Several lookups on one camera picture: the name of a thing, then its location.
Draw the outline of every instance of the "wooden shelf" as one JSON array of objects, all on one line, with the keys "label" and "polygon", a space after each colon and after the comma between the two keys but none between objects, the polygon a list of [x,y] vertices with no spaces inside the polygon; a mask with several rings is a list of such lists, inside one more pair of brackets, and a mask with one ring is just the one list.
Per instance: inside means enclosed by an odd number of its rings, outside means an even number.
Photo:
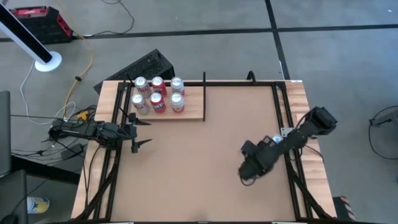
[{"label": "wooden shelf", "polygon": [[149,113],[143,115],[139,114],[136,108],[131,105],[130,112],[136,113],[137,118],[141,120],[168,120],[168,119],[203,119],[203,87],[202,86],[186,86],[185,87],[185,109],[182,113],[174,113],[172,105],[170,104],[170,95],[172,93],[171,87],[166,87],[167,96],[164,101],[166,104],[166,111],[162,114],[157,114],[152,107],[149,98],[146,99],[149,105]]}]

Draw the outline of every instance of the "gray floor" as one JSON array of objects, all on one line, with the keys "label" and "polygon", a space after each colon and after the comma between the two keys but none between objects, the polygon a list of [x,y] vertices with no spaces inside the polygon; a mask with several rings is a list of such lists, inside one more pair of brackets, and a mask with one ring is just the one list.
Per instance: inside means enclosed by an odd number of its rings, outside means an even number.
[{"label": "gray floor", "polygon": [[[129,27],[130,18],[120,5],[100,1],[61,1],[83,34]],[[194,29],[268,28],[262,0],[134,0],[123,1],[136,19],[131,32]],[[348,26],[398,23],[394,0],[272,0],[279,27]],[[52,0],[10,0],[7,7],[57,5]],[[280,38],[291,79],[303,80],[311,106],[326,106],[338,119],[338,128],[320,139],[332,194],[349,198],[358,220],[396,223],[398,213],[398,162],[371,152],[368,119],[377,111],[397,104],[395,52],[398,30],[355,30],[281,33]],[[258,79],[281,79],[279,59],[271,33],[180,37],[140,37],[91,40],[95,64],[76,88],[71,100],[79,107],[95,104],[91,88],[153,49],[159,49],[174,65],[177,75],[199,79],[244,78],[253,70]],[[31,115],[52,116],[62,107],[73,77],[89,61],[83,41],[49,45],[63,56],[60,68],[50,73],[33,71],[25,92]],[[12,113],[24,114],[19,86],[32,59],[16,44],[0,43],[0,90],[9,90]],[[48,126],[12,119],[13,149],[37,151],[48,146]],[[387,124],[373,129],[374,144],[381,153],[397,156],[396,129]],[[68,170],[81,167],[81,159],[57,164]],[[40,179],[30,178],[33,189]],[[66,220],[76,187],[48,181],[33,195],[48,196],[50,210],[32,215],[30,221]]]}]

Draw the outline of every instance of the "wooden table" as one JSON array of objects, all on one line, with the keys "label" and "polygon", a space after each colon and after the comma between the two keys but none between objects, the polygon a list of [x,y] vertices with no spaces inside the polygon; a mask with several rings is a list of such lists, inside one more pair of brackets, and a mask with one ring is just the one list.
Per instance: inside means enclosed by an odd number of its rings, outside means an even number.
[{"label": "wooden table", "polygon": [[[229,82],[250,82],[248,81],[229,81]],[[291,109],[291,114],[292,118],[294,121],[294,125],[298,122],[298,120],[310,109],[308,107],[308,101],[307,97],[305,95],[305,90],[303,87],[303,83],[301,81],[286,81],[285,82],[286,89],[287,89],[287,96],[289,99],[289,105]],[[111,121],[112,118],[112,113],[113,113],[113,108],[114,108],[114,102],[115,102],[115,97],[116,97],[116,89],[118,86],[117,81],[106,81],[103,84],[101,95],[99,97],[98,101],[98,108],[96,112],[96,117],[95,120],[100,121]],[[287,127],[287,116],[285,112],[285,107],[284,107],[284,101],[282,99],[282,93],[280,90],[278,90],[278,95],[281,109],[282,109],[282,116],[284,120],[284,126]],[[319,145],[316,140],[309,140],[308,145],[311,146],[312,148],[315,148],[319,150]],[[94,152],[96,151],[98,147],[98,144],[96,142],[90,142],[88,145],[88,149],[86,152],[86,158],[85,158],[85,167],[86,167],[86,172],[88,173],[88,168],[89,164],[91,162],[91,158],[93,157]],[[89,201],[92,199],[92,197],[95,195],[98,189],[98,185],[100,182],[100,176],[101,176],[101,170],[103,167],[103,161],[104,161],[104,155],[105,155],[105,150],[100,149],[98,153],[96,154],[95,158],[93,159],[93,165],[91,168],[91,180],[90,180],[90,188],[88,190],[88,198]],[[329,213],[332,216],[336,216],[333,200],[331,197],[330,193],[330,188],[328,185],[328,180],[325,172],[325,168],[323,166],[322,159],[312,153],[311,151],[308,151],[306,149],[303,150],[303,156],[301,157],[302,160],[302,165],[303,165],[303,171],[305,174],[305,180],[307,183],[307,187],[309,191],[312,193],[312,195],[315,197],[317,202],[323,207],[323,209]],[[76,199],[75,199],[75,204],[73,206],[73,211],[72,211],[72,218],[76,217],[81,213],[81,211],[84,209],[85,206],[85,184],[84,184],[84,177],[83,173],[80,177],[80,184],[76,193]],[[108,194],[109,194],[109,189],[107,192],[105,192],[103,196],[103,201],[101,203],[101,213],[99,217],[104,217],[105,210],[106,210],[106,204],[108,201]],[[299,208],[300,208],[300,213],[302,217],[305,217],[305,207],[303,203],[303,198],[302,194],[300,193],[299,189],[297,188],[297,194],[298,194],[298,200],[299,200]],[[139,220],[114,220],[114,217],[112,218],[112,221],[139,221]]]}]

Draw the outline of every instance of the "red and white can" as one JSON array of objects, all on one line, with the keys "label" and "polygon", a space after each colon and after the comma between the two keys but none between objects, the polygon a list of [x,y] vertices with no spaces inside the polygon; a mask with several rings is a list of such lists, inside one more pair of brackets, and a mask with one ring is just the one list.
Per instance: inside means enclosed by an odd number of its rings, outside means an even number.
[{"label": "red and white can", "polygon": [[185,95],[184,90],[184,81],[180,77],[172,78],[170,86],[172,87],[173,93],[181,93],[181,95]]},{"label": "red and white can", "polygon": [[149,112],[149,105],[141,94],[134,94],[131,97],[131,103],[137,108],[139,114],[147,114]]},{"label": "red and white can", "polygon": [[172,93],[170,103],[175,113],[182,113],[185,109],[184,97],[181,93]]},{"label": "red and white can", "polygon": [[167,95],[166,84],[164,83],[163,78],[153,78],[152,87],[154,88],[155,93],[160,93],[163,97]]},{"label": "red and white can", "polygon": [[137,77],[134,84],[138,90],[138,92],[144,97],[149,98],[152,94],[152,90],[150,90],[149,84],[144,77]]},{"label": "red and white can", "polygon": [[153,93],[150,96],[150,103],[154,107],[156,113],[163,113],[166,111],[166,104],[164,103],[163,96],[160,93]]}]

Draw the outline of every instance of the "white cable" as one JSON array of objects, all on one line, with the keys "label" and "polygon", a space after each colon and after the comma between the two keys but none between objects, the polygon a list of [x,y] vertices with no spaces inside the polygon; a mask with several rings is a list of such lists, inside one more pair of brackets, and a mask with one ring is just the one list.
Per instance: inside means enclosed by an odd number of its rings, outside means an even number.
[{"label": "white cable", "polygon": [[[24,92],[22,91],[22,89],[23,89],[23,87],[24,87],[24,85],[25,85],[25,82],[27,81],[27,79],[29,78],[30,74],[32,73],[33,65],[34,65],[34,64],[35,64],[35,60],[33,60],[32,66],[30,66],[29,73],[27,74],[25,80],[22,82],[22,85],[21,85],[21,87],[19,88],[19,90],[21,91],[21,94],[22,94],[22,98],[24,99],[24,102],[25,102],[25,108],[26,108],[27,119],[29,119],[30,122],[32,122],[32,123],[34,123],[34,124],[38,124],[38,125],[51,124],[51,123],[55,120],[55,118],[52,119],[52,120],[49,121],[49,122],[37,123],[37,122],[35,122],[35,121],[32,121],[32,120],[30,119],[30,117],[29,117],[29,105],[27,104],[27,101],[26,101],[26,99],[25,99],[25,94],[24,94]],[[61,113],[61,111],[63,111],[63,109],[66,108],[66,107],[68,107],[69,105],[73,105],[72,113],[70,114],[70,116],[69,116],[68,118],[65,118],[65,119],[69,120],[70,117],[72,116],[73,112],[75,112],[75,109],[76,109],[76,104],[75,104],[75,102],[69,102],[67,105],[63,106],[60,110],[58,110],[58,112],[55,114],[54,117],[57,117],[58,114]]]}]

